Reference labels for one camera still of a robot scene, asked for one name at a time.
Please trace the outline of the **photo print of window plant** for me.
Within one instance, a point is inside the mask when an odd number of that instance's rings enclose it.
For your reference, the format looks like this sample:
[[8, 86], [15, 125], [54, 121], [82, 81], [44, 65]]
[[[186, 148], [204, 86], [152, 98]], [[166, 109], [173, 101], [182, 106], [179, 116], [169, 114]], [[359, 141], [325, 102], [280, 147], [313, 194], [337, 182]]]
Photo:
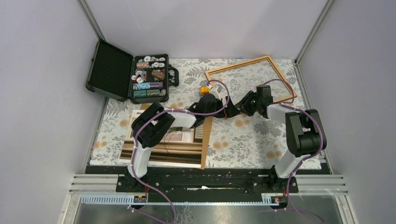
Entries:
[[171, 127], [150, 155], [150, 166], [201, 168], [204, 127]]

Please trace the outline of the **wooden picture frame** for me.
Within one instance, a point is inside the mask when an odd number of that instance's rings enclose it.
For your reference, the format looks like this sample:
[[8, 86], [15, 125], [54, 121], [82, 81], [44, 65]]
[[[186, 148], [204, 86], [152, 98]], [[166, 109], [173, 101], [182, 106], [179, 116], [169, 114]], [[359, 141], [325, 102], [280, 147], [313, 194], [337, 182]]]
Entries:
[[255, 91], [260, 84], [268, 83], [275, 102], [295, 101], [296, 89], [282, 72], [275, 60], [267, 55], [255, 59], [241, 59], [236, 63], [217, 67], [205, 72], [207, 80], [223, 81], [234, 103], [237, 103], [248, 91]]

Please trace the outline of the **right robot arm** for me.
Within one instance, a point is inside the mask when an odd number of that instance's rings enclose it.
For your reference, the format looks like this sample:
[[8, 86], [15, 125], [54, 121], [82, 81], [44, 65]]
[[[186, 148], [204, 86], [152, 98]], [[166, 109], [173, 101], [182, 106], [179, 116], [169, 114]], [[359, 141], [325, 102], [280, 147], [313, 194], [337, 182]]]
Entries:
[[257, 112], [264, 118], [278, 121], [286, 127], [288, 150], [270, 169], [265, 179], [266, 187], [274, 192], [287, 190], [293, 175], [303, 162], [316, 156], [326, 147], [318, 111], [304, 111], [284, 103], [275, 103], [269, 85], [258, 86], [256, 92], [249, 91], [236, 107], [245, 115], [253, 116]]

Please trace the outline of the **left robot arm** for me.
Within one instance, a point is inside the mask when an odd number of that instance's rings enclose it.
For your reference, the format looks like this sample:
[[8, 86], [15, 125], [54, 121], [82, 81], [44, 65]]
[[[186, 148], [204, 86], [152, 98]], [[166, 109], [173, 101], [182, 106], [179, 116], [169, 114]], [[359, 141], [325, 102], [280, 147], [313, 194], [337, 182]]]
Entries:
[[229, 96], [226, 102], [207, 93], [198, 102], [185, 110], [166, 109], [159, 103], [153, 103], [131, 125], [134, 149], [125, 177], [127, 186], [134, 192], [144, 188], [143, 178], [147, 173], [148, 161], [153, 148], [160, 143], [171, 127], [196, 128], [207, 117], [231, 118], [240, 113]]

